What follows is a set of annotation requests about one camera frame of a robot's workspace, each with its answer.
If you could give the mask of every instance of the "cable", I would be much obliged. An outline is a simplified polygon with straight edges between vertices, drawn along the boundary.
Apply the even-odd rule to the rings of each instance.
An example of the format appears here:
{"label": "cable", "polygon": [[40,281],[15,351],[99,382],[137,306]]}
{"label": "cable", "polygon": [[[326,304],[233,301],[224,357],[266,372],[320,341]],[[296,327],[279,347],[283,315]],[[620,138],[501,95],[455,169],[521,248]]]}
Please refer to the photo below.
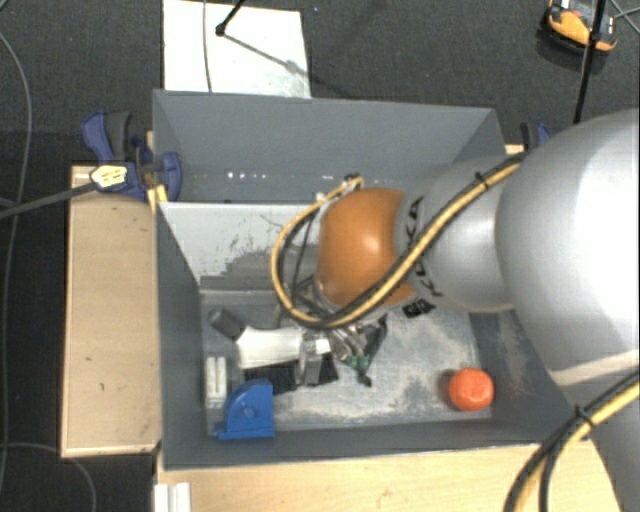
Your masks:
{"label": "cable", "polygon": [[244,4],[245,1],[246,0],[238,0],[236,5],[233,6],[233,9],[231,9],[231,12],[227,15],[227,17],[222,21],[222,23],[220,23],[216,27],[216,35],[218,37],[222,37],[225,35],[225,30],[227,30],[227,25],[233,19],[233,17],[238,13],[240,8],[242,7],[242,4]]}
{"label": "cable", "polygon": [[[5,6],[6,0],[0,4],[0,10]],[[20,204],[24,197],[24,187],[27,178],[27,168],[29,166],[29,153],[31,151],[31,135],[33,133],[33,106],[31,102],[31,92],[29,91],[29,83],[24,72],[24,68],[20,63],[20,59],[13,51],[13,48],[9,44],[9,41],[0,32],[0,42],[9,52],[13,63],[18,70],[22,86],[24,87],[25,101],[27,106],[27,135],[24,144],[24,154],[22,158],[22,168],[20,170],[20,179],[18,183],[18,193],[16,195],[16,203]],[[9,377],[8,364],[7,364],[7,338],[9,333],[9,284],[11,280],[11,266],[13,263],[13,252],[15,248],[16,233],[18,231],[18,216],[13,217],[11,222],[11,231],[9,234],[9,245],[7,248],[7,259],[4,268],[4,279],[2,284],[2,328],[1,335],[2,341],[0,342],[0,358],[2,358],[2,367],[0,373],[2,373],[2,413],[3,413],[3,431],[2,431],[2,455],[0,457],[0,496],[2,496],[2,489],[4,487],[4,478],[7,470],[7,457],[9,446]]]}
{"label": "cable", "polygon": [[293,272],[293,279],[291,280],[291,290],[294,292],[293,297],[295,299],[295,290],[298,286],[298,276],[300,275],[300,266],[302,265],[302,258],[304,257],[304,253],[307,249],[307,244],[309,242],[309,233],[311,232],[311,226],[313,225],[313,221],[316,218],[316,213],[311,215],[307,220],[307,229],[304,232],[304,238],[302,239],[302,245],[300,246],[298,257],[296,259],[296,266]]}
{"label": "cable", "polygon": [[209,74],[209,38],[207,37],[207,0],[202,0],[202,51],[204,54],[204,71],[207,76],[207,89],[213,92],[211,87],[211,75]]}
{"label": "cable", "polygon": [[[8,451],[7,448],[8,449],[26,448],[31,450],[42,450],[42,451],[53,453],[59,456],[58,450],[56,450],[55,448],[52,448],[51,446],[47,446],[46,444],[9,443],[8,445],[3,445],[3,448],[5,452]],[[93,478],[91,478],[91,475],[87,471],[87,468],[85,468],[78,460],[73,458],[65,459],[65,461],[71,462],[71,464],[73,464],[76,468],[78,468],[78,471],[80,471],[80,473],[86,480],[87,485],[89,486],[89,491],[91,492],[91,512],[96,512],[98,510],[98,493],[96,492],[96,486],[95,486],[95,483],[93,482]]]}
{"label": "cable", "polygon": [[52,204],[61,203],[63,201],[68,201],[69,199],[87,194],[89,192],[94,192],[95,190],[96,186],[93,182],[85,183],[84,185],[80,185],[79,187],[74,187],[70,190],[65,190],[64,192],[58,192],[57,194],[42,197],[29,203],[23,203],[18,206],[14,206],[13,208],[9,208],[8,210],[0,210],[0,220],[8,219],[9,217],[14,217],[22,213],[36,210],[38,208],[42,208],[43,206],[49,206]]}
{"label": "cable", "polygon": [[629,15],[629,14],[635,14],[637,12],[640,12],[640,7],[634,7],[633,9],[629,9],[628,11],[623,11],[622,9],[620,9],[616,2],[611,2],[613,4],[614,7],[616,7],[620,12],[618,14],[616,14],[614,16],[614,18],[619,18],[620,16],[624,16],[625,14]]}
{"label": "cable", "polygon": [[582,58],[582,76],[580,78],[580,91],[578,92],[578,101],[576,102],[576,111],[573,116],[573,124],[578,124],[582,121],[582,109],[584,107],[584,100],[587,96],[587,87],[589,86],[589,77],[591,76],[591,66],[593,64],[593,57],[596,51],[596,44],[600,39],[600,26],[602,25],[602,18],[604,17],[604,8],[607,0],[597,0],[596,12],[593,17],[593,25],[589,31],[589,41],[584,49],[584,56]]}
{"label": "cable", "polygon": [[551,452],[547,455],[547,462],[541,475],[539,507],[540,512],[549,512],[549,490],[551,487],[551,475],[558,462],[558,459],[572,445],[584,438],[591,432],[594,426],[601,424],[606,419],[618,413],[638,398],[640,394],[640,384],[638,375],[634,375],[632,382],[625,386],[624,391],[616,393],[616,396],[599,407],[593,405],[587,407],[585,411],[579,411],[580,425],[575,429],[570,429],[560,440],[555,443]]}
{"label": "cable", "polygon": [[640,35],[640,28],[638,28],[638,25],[636,25],[633,20],[631,18],[629,18],[629,14],[633,14],[634,12],[638,12],[640,11],[640,7],[636,7],[635,9],[630,9],[628,11],[623,11],[622,8],[620,7],[620,5],[618,4],[618,2],[616,2],[616,0],[609,0],[611,2],[611,4],[616,8],[616,10],[618,11],[618,14],[616,14],[614,16],[615,19],[618,19],[620,17],[623,17],[625,19],[625,21],[631,25],[631,28],[633,30],[635,30],[635,32]]}
{"label": "cable", "polygon": [[[569,446],[580,440],[591,430],[591,425],[587,423],[585,416],[590,418],[592,424],[600,424],[637,399],[640,392],[638,379],[637,373],[632,373],[622,379],[589,404],[584,411],[572,417],[559,430],[545,439],[514,480],[507,495],[503,511],[515,512],[523,510],[527,499],[542,476],[549,455],[555,450],[556,445]],[[582,427],[584,425],[588,430],[583,430]],[[568,441],[563,442],[567,433],[569,433],[570,438]]]}
{"label": "cable", "polygon": [[282,284],[282,277],[279,274],[278,258],[283,241],[287,238],[294,227],[305,220],[306,217],[324,206],[328,201],[340,196],[351,182],[347,182],[334,189],[326,198],[321,199],[298,214],[284,227],[278,236],[271,253],[271,278],[278,299],[284,306],[285,310],[293,316],[299,324],[310,329],[335,329],[354,323],[386,300],[386,298],[391,295],[395,288],[400,284],[402,279],[404,279],[404,277],[410,272],[415,262],[435,241],[440,232],[475,199],[513,174],[513,172],[515,172],[515,170],[520,166],[522,158],[522,154],[510,157],[484,175],[477,176],[478,181],[474,181],[458,193],[438,212],[438,214],[436,214],[436,216],[434,216],[434,218],[431,219],[417,237],[417,242],[415,242],[413,246],[409,247],[408,250],[398,258],[396,263],[380,281],[344,308],[327,317],[316,317],[300,311],[293,305]]}
{"label": "cable", "polygon": [[[8,0],[3,0],[0,3],[0,11],[7,4],[7,1]],[[24,189],[25,189],[25,183],[27,178],[27,169],[29,167],[29,154],[31,152],[31,138],[33,134],[33,103],[31,100],[31,92],[29,91],[29,83],[27,81],[27,77],[24,72],[24,68],[20,62],[20,59],[18,58],[15,51],[9,44],[9,41],[7,41],[7,39],[4,37],[4,35],[1,32],[0,32],[0,42],[2,42],[3,46],[9,52],[9,55],[11,56],[11,59],[13,60],[16,66],[16,69],[18,70],[18,74],[20,75],[20,80],[24,88],[25,101],[26,101],[26,107],[27,107],[27,135],[26,135],[25,145],[24,145],[22,166],[20,169],[18,193],[16,194],[16,201],[15,201],[15,204],[17,204],[18,206],[11,208],[11,210],[5,210],[0,212],[0,218],[6,218],[6,217],[9,217],[9,215],[5,215],[6,213],[13,212],[15,210],[20,210],[23,206],[27,206],[27,205],[21,205],[20,203],[22,203],[22,199],[24,197]],[[50,196],[49,198],[45,198],[45,199],[50,199],[52,197],[57,197],[57,196],[60,196],[60,194],[56,194],[55,196]],[[32,203],[29,203],[29,205],[33,205],[34,203],[38,203],[38,202],[39,201],[34,201]],[[8,332],[9,332],[9,322],[8,322],[9,288],[10,288],[10,282],[11,282],[11,267],[13,263],[15,239],[16,239],[16,233],[18,230],[18,220],[20,218],[19,217],[20,213],[22,213],[22,210],[12,214],[13,219],[11,222],[11,231],[9,234],[9,244],[7,249],[7,257],[6,257],[6,263],[5,263],[5,269],[4,269],[4,279],[3,279],[3,285],[2,285],[2,308],[1,308],[2,309],[2,327],[1,327],[2,340],[0,342],[0,352],[1,352],[0,357],[2,358],[2,367],[0,369],[0,372],[2,373],[3,432],[2,432],[2,444],[0,445],[0,448],[2,449],[2,456],[0,458],[0,497],[2,496],[2,491],[4,488],[4,480],[5,480],[6,471],[7,471],[7,460],[8,460],[10,449],[20,449],[20,448],[37,449],[37,450],[43,450],[43,451],[58,455],[58,451],[55,448],[52,448],[47,445],[38,444],[38,443],[24,443],[24,442],[10,443],[9,442],[9,379],[8,379],[8,364],[7,364],[7,339],[8,339]],[[76,459],[70,458],[68,460],[78,468],[82,476],[87,481],[87,484],[89,485],[89,490],[91,491],[91,510],[92,512],[96,512],[98,509],[98,499],[97,499],[96,487],[93,482],[93,479],[91,478],[91,475],[89,474],[87,469]]]}

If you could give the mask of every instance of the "white paper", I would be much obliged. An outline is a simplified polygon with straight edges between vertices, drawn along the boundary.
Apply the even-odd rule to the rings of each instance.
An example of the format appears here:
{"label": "white paper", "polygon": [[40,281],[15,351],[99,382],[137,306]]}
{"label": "white paper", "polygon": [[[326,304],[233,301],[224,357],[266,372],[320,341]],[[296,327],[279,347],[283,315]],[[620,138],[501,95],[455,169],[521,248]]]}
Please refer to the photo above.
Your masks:
{"label": "white paper", "polygon": [[[211,90],[310,98],[302,20],[296,11],[242,7],[224,37],[216,26],[230,5],[207,4]],[[164,87],[207,92],[203,4],[164,0]]]}

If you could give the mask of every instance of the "blue plastic part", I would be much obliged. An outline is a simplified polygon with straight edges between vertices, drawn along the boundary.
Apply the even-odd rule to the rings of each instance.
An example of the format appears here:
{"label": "blue plastic part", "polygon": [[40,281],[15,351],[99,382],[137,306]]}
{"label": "blue plastic part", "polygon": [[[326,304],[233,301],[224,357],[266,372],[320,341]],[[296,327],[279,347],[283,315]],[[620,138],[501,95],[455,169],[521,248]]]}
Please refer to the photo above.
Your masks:
{"label": "blue plastic part", "polygon": [[147,145],[147,143],[142,140],[137,135],[131,137],[130,141],[131,145],[138,151],[138,155],[140,160],[137,162],[138,165],[150,164],[153,162],[153,151]]}
{"label": "blue plastic part", "polygon": [[536,123],[538,128],[538,145],[547,142],[551,138],[551,130],[544,123]]}
{"label": "blue plastic part", "polygon": [[[82,137],[89,149],[91,149],[98,158],[100,165],[114,162],[116,160],[115,153],[109,142],[107,135],[105,120],[107,113],[99,110],[88,116],[82,121]],[[139,148],[140,160],[142,164],[148,164],[153,161],[153,153],[142,139],[132,137],[131,144]],[[123,165],[127,167],[127,183],[114,187],[103,188],[96,184],[96,188],[100,192],[114,192],[123,194],[138,201],[147,201],[147,188],[141,182],[136,169],[136,164],[125,162]],[[167,196],[169,201],[176,201],[180,195],[182,188],[182,167],[178,160],[177,153],[163,153],[162,165],[165,171],[165,185],[167,187]]]}
{"label": "blue plastic part", "polygon": [[167,196],[169,201],[177,201],[182,188],[182,167],[177,153],[163,153],[162,165],[165,171]]}
{"label": "blue plastic part", "polygon": [[109,143],[109,137],[107,137],[104,125],[106,116],[106,112],[99,110],[82,121],[84,143],[96,154],[100,164],[115,160],[115,154]]}
{"label": "blue plastic part", "polygon": [[220,440],[274,437],[273,385],[268,379],[245,382],[227,398],[224,415],[213,429]]}

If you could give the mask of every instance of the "orange ball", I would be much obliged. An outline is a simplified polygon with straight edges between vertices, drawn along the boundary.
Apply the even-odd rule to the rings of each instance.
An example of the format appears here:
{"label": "orange ball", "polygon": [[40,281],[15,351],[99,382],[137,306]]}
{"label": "orange ball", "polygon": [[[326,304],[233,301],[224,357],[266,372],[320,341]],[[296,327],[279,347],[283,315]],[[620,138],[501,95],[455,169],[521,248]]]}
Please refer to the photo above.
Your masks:
{"label": "orange ball", "polygon": [[449,398],[461,411],[479,411],[491,405],[494,397],[491,377],[477,368],[463,368],[449,381]]}

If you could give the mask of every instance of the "yellow cable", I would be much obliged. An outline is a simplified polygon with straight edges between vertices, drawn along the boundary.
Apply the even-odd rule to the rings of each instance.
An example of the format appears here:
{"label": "yellow cable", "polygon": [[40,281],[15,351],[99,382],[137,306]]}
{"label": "yellow cable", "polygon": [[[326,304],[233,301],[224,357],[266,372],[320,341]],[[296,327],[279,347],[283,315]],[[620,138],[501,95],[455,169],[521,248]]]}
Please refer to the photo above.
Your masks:
{"label": "yellow cable", "polygon": [[275,291],[276,291],[278,297],[280,298],[280,301],[282,302],[282,305],[285,307],[285,309],[287,309],[287,311],[292,313],[296,318],[299,318],[301,320],[307,320],[308,322],[320,321],[320,319],[318,319],[316,317],[313,317],[313,316],[306,315],[302,311],[296,309],[293,306],[293,303],[291,302],[291,300],[289,299],[289,296],[287,295],[286,291],[284,290],[284,286],[280,282],[280,279],[278,277],[278,256],[279,256],[279,253],[280,253],[280,246],[282,245],[282,242],[284,242],[284,239],[287,237],[289,232],[295,226],[297,226],[300,222],[302,222],[304,219],[306,219],[310,215],[312,215],[315,212],[317,212],[320,208],[322,208],[322,206],[327,204],[329,201],[332,201],[336,197],[342,195],[350,187],[360,188],[363,185],[364,185],[364,180],[361,177],[356,177],[356,178],[353,178],[353,179],[350,179],[350,180],[346,181],[345,183],[343,183],[339,187],[336,187],[335,189],[333,189],[331,192],[329,192],[322,199],[319,199],[318,201],[313,203],[311,206],[307,207],[302,212],[300,212],[298,215],[296,215],[282,229],[282,231],[280,231],[280,234],[278,235],[278,238],[276,239],[276,242],[275,242],[275,244],[273,246],[273,250],[271,251],[271,265],[270,265],[270,267],[271,267],[271,281],[273,282],[273,287],[275,288]]}
{"label": "yellow cable", "polygon": [[[403,279],[403,277],[411,269],[411,267],[415,264],[415,262],[418,261],[422,253],[429,246],[429,244],[436,238],[436,236],[440,233],[440,231],[442,231],[442,229],[451,221],[451,219],[453,219],[456,215],[458,215],[458,213],[460,213],[464,208],[466,208],[478,196],[482,195],[491,187],[495,186],[496,184],[500,183],[502,180],[504,180],[505,178],[513,174],[519,166],[520,166],[519,162],[514,163],[512,165],[509,165],[508,167],[505,167],[504,169],[501,169],[495,174],[492,174],[491,176],[487,177],[486,179],[484,179],[483,181],[475,185],[473,188],[471,188],[469,192],[467,192],[465,195],[460,197],[457,201],[449,205],[449,207],[447,207],[440,214],[440,216],[436,219],[436,221],[430,227],[430,229],[418,241],[418,243],[411,250],[411,252],[409,252],[409,254],[404,259],[402,264],[393,273],[393,275],[380,287],[380,289],[376,291],[366,302],[361,304],[354,311],[343,316],[340,319],[334,320],[333,322],[329,323],[327,327],[337,328],[346,323],[349,323],[357,319],[358,317],[360,317],[360,315],[362,315],[363,313],[366,313],[371,305],[376,304],[378,301],[381,301],[382,299],[384,299],[387,293],[391,292],[393,288],[395,288],[398,285],[398,283]],[[338,187],[338,189],[332,191],[331,194],[329,194],[329,195],[332,195],[331,199],[336,197],[338,194],[342,193],[342,191],[345,188],[346,186]],[[297,318],[299,320],[304,320],[309,323],[320,323],[323,321],[323,319],[321,317],[308,315],[303,311],[294,307],[293,303],[291,302],[288,295],[286,294],[284,287],[282,286],[282,283],[280,283],[280,280],[278,278],[277,261],[278,261],[278,254],[280,251],[280,244],[285,239],[286,235],[293,228],[293,226],[295,226],[298,222],[302,221],[308,215],[310,215],[311,213],[316,211],[318,208],[320,208],[320,206],[322,206],[322,204],[318,205],[318,203],[315,203],[314,205],[307,208],[307,210],[305,210],[304,212],[296,216],[289,224],[287,224],[287,226],[280,233],[280,236],[278,237],[278,240],[274,245],[273,252],[271,253],[271,279],[273,281],[275,291],[280,301],[282,302],[285,309],[294,318]]]}
{"label": "yellow cable", "polygon": [[[629,388],[622,391],[615,398],[611,399],[609,402],[604,404],[600,409],[594,412],[591,415],[591,423],[594,425],[599,425],[607,421],[611,416],[617,414],[622,409],[624,409],[627,405],[629,405],[634,400],[637,400],[640,396],[640,383],[636,382]],[[567,443],[562,447],[562,450],[558,454],[558,459],[562,456],[563,453],[567,451],[569,446],[575,444],[580,441],[583,437],[591,432],[591,425],[589,423],[582,424],[576,431],[571,435],[568,439]],[[522,487],[522,491],[518,496],[518,500],[516,501],[516,505],[514,510],[516,512],[521,512],[524,510],[524,507],[531,495],[531,492],[535,489],[536,485],[540,481],[540,477],[542,476],[542,471],[544,469],[545,464],[547,463],[547,457],[542,459],[540,463],[536,466],[535,470],[531,472],[529,478],[525,482],[525,485]]]}

